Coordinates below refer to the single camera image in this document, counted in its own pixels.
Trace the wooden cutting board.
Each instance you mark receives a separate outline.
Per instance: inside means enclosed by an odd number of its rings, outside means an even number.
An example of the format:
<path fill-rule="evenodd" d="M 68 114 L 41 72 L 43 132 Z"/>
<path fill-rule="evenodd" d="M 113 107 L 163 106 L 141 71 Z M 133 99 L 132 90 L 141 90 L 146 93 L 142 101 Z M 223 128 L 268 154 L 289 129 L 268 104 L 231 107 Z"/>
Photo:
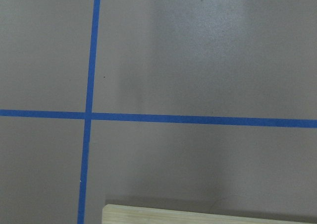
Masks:
<path fill-rule="evenodd" d="M 315 224 L 316 215 L 216 210 L 210 213 L 154 207 L 107 204 L 102 209 L 103 224 Z"/>

